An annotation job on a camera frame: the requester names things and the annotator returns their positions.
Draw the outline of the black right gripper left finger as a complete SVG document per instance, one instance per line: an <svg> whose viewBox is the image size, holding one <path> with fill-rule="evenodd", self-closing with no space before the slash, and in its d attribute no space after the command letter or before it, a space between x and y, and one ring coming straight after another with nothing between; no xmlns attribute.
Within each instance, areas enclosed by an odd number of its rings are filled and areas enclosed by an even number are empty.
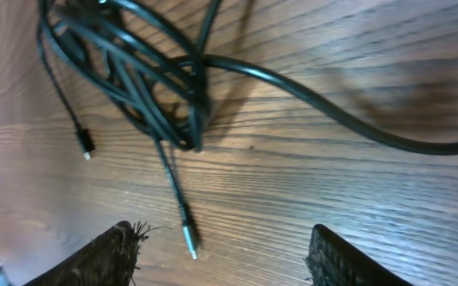
<svg viewBox="0 0 458 286"><path fill-rule="evenodd" d="M129 285L149 225L121 221L47 272L32 286Z"/></svg>

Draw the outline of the black cable silver plug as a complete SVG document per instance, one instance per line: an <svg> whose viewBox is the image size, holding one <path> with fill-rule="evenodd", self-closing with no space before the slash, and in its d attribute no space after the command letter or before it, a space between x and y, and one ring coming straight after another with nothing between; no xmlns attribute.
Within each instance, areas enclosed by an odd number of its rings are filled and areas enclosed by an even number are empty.
<svg viewBox="0 0 458 286"><path fill-rule="evenodd" d="M169 20L136 1L39 1L37 47L42 64L76 129L89 159L95 146L66 99L49 64L44 45L99 88L136 129L151 137L178 204L185 244L197 259L198 240L183 191L169 165L163 142L184 151L200 151L212 113L205 48L220 3L210 3L200 34L191 42ZM174 40L184 56L168 57L123 20L127 11Z"/></svg>

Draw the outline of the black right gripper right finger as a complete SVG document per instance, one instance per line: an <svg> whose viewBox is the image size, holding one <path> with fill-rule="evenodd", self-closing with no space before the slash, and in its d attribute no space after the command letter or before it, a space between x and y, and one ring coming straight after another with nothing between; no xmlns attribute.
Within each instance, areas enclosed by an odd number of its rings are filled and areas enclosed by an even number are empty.
<svg viewBox="0 0 458 286"><path fill-rule="evenodd" d="M312 228L305 264L313 285L410 285L323 224Z"/></svg>

